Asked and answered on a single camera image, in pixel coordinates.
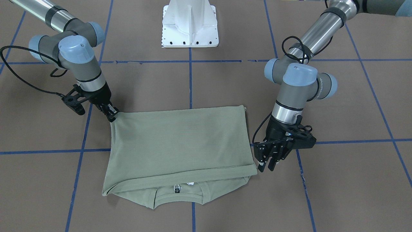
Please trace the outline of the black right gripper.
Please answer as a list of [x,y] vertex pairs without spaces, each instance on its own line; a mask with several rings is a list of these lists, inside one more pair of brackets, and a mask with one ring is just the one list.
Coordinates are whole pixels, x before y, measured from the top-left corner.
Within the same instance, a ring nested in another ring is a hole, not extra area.
[[119,110],[111,104],[110,98],[112,94],[108,85],[103,85],[103,87],[97,91],[87,92],[87,95],[92,104],[97,106],[100,111],[105,112],[110,123],[116,119],[115,116],[119,113]]

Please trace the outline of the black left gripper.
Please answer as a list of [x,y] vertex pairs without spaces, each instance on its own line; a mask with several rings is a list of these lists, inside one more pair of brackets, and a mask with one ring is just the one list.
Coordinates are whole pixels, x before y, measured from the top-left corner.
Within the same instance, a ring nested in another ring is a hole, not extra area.
[[311,134],[312,126],[301,124],[303,117],[298,115],[294,124],[282,123],[268,115],[259,128],[268,121],[266,136],[262,142],[253,141],[255,159],[258,161],[258,170],[263,172],[268,161],[268,169],[274,171],[276,164],[284,160],[291,150],[309,149],[316,143]]

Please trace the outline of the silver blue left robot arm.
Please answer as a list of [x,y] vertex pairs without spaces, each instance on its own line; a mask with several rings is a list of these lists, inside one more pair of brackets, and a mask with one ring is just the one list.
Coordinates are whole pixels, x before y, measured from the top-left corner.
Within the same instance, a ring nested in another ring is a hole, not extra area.
[[326,99],[335,94],[336,78],[308,63],[332,41],[334,34],[357,14],[379,14],[398,17],[411,16],[410,0],[330,0],[317,21],[302,37],[290,36],[297,42],[288,49],[282,47],[284,56],[267,62],[265,77],[280,85],[272,112],[264,119],[268,122],[262,142],[252,141],[258,170],[273,171],[280,160],[292,150],[310,149],[317,139],[312,126],[302,125],[305,104]]

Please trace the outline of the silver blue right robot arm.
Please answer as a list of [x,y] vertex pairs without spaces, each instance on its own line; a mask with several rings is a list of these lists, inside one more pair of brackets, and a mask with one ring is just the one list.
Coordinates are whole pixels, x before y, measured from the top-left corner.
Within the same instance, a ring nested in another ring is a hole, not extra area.
[[89,101],[113,122],[119,110],[110,101],[111,91],[93,50],[105,39],[102,27],[96,22],[83,22],[49,0],[13,0],[12,3],[58,32],[54,36],[32,37],[28,48],[15,46],[29,51],[41,62],[55,65],[57,70],[73,73],[77,83],[68,94],[49,94],[59,96],[78,115],[85,114],[82,103]]

